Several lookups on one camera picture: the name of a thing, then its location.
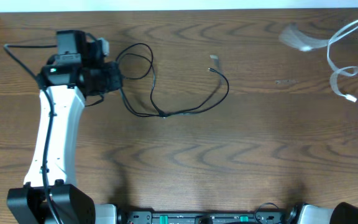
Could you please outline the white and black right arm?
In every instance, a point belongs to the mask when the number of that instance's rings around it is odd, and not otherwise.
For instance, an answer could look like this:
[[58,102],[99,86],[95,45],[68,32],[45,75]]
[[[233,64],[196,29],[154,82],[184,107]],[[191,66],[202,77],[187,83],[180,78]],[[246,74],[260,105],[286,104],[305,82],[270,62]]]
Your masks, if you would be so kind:
[[[330,39],[315,39],[302,33],[296,25],[290,24],[279,35],[284,44],[309,52],[315,49],[326,49],[326,59],[333,71],[329,84],[332,91],[347,101],[355,103],[357,98],[349,93],[343,93],[337,84],[340,76],[354,77],[358,74],[358,66],[337,67],[330,57],[331,46],[358,29],[358,19],[339,29]],[[323,208],[316,205],[301,203],[296,205],[288,215],[287,223],[358,223],[358,207],[346,202],[339,203],[335,208]]]

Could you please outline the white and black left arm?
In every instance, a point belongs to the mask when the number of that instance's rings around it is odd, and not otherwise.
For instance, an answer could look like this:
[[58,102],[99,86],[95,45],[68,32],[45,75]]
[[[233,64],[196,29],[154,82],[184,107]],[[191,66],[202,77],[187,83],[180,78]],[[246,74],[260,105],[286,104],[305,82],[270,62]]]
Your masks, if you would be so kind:
[[78,126],[89,96],[122,87],[117,62],[105,62],[108,42],[81,30],[57,32],[58,52],[38,75],[40,124],[23,186],[9,189],[7,206],[18,223],[117,223],[113,204],[96,205],[76,186]]

